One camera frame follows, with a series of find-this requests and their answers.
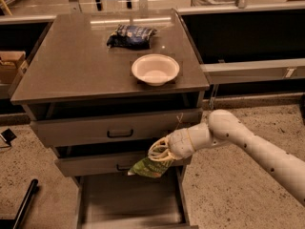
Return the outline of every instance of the brown box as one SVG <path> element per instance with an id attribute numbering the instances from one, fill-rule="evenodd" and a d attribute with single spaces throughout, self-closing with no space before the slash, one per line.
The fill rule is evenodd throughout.
<path id="1" fill-rule="evenodd" d="M 0 84 L 11 84 L 17 76 L 18 68 L 25 61 L 25 52 L 0 51 Z"/>

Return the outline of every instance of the bowl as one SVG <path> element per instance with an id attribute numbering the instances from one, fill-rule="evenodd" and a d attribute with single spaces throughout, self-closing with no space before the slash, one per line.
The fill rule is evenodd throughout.
<path id="1" fill-rule="evenodd" d="M 133 75 L 151 86 L 162 86 L 179 73 L 179 64 L 162 54 L 148 54 L 139 57 L 132 64 Z"/>

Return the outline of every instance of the floor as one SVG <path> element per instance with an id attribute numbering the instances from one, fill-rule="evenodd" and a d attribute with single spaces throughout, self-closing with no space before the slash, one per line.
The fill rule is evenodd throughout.
<path id="1" fill-rule="evenodd" d="M 96 10 L 93 0 L 82 1 L 84 10 Z M 15 15 L 70 12 L 68 0 L 20 0 L 10 9 Z M 257 135 L 305 160 L 301 95 L 224 98 L 217 99 L 215 107 L 229 110 Z M 205 100 L 203 107 L 202 121 L 206 121 L 210 111 Z M 0 132 L 7 128 L 17 138 L 10 149 L 0 149 L 1 218 L 14 217 L 31 180 L 37 178 L 39 191 L 22 228 L 74 228 L 75 183 L 54 165 L 55 155 L 38 140 L 25 114 L 0 114 Z M 191 224 L 200 229 L 305 228 L 304 207 L 234 145 L 194 154 L 183 187 Z"/>

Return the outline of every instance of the drawer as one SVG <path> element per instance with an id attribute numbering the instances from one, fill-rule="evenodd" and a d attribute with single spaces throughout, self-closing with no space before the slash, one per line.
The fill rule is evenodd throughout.
<path id="1" fill-rule="evenodd" d="M 33 121 L 30 126 L 46 147 L 162 137 L 177 127 L 200 122 L 202 109 L 144 114 Z"/>
<path id="2" fill-rule="evenodd" d="M 147 155 L 156 139 L 58 147 L 55 164 L 65 177 L 128 171 Z M 173 166 L 190 164 L 191 158 L 177 160 Z"/>
<path id="3" fill-rule="evenodd" d="M 190 226 L 181 186 L 174 167 L 161 178 L 120 173 L 82 177 L 77 229 L 170 229 Z"/>

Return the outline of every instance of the cabinet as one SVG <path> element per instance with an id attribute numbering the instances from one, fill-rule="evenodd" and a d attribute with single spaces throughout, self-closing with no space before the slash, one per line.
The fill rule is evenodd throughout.
<path id="1" fill-rule="evenodd" d="M 123 23 L 157 29 L 152 47 L 107 48 Z M 139 82 L 132 62 L 148 53 L 174 58 L 178 77 L 160 87 Z M 125 172 L 158 138 L 200 121 L 208 88 L 174 10 L 63 14 L 54 19 L 11 101 L 23 106 L 36 135 L 57 155 L 59 170 L 78 185 L 77 228 L 196 228 L 181 189 L 189 159 L 159 179 Z"/>

